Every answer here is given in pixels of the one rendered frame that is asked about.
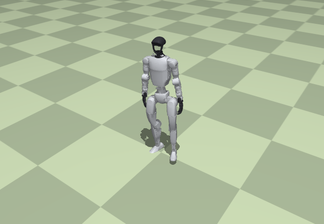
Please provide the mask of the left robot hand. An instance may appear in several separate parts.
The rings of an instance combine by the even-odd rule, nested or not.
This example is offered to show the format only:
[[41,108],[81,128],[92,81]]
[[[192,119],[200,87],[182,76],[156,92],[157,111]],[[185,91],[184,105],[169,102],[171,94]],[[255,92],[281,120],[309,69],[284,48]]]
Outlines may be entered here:
[[178,103],[179,103],[179,110],[178,110],[178,115],[179,115],[183,110],[183,100],[181,100],[180,97],[178,97]]

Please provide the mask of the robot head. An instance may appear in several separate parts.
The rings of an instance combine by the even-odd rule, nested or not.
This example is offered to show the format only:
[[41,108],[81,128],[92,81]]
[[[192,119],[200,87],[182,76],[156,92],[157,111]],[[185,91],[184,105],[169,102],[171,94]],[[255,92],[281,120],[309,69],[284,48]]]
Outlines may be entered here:
[[[166,40],[163,37],[158,36],[158,37],[154,38],[151,43],[152,43],[152,47],[153,47],[154,53],[157,54],[157,56],[155,56],[155,58],[162,58],[162,57],[164,57],[165,55],[163,54],[162,49],[163,49],[163,45],[166,43]],[[154,46],[159,46],[160,47],[160,50],[157,50],[156,51],[154,49]],[[161,55],[164,55],[164,56],[161,56]]]

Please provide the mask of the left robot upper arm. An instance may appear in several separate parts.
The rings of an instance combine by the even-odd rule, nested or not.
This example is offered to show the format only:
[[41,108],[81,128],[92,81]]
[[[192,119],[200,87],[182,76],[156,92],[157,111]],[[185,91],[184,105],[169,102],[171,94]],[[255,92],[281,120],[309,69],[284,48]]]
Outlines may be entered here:
[[173,79],[173,85],[179,85],[178,78],[179,78],[179,71],[178,71],[178,61],[176,59],[169,58],[167,60],[168,66],[171,68]]

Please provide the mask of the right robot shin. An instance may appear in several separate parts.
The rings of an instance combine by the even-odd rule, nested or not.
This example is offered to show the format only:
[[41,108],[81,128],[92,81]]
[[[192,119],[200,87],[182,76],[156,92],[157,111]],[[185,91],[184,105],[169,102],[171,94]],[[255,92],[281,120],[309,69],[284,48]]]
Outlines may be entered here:
[[156,129],[151,125],[151,131],[154,138],[155,146],[157,144],[158,144],[157,147],[160,146],[161,128]]

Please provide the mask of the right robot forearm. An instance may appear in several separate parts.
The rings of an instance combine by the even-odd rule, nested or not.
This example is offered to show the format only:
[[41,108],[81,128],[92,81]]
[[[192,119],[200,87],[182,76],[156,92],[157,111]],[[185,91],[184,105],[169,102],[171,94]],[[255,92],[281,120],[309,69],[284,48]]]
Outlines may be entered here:
[[143,95],[144,92],[147,93],[147,90],[148,90],[148,81],[142,80],[142,95]]

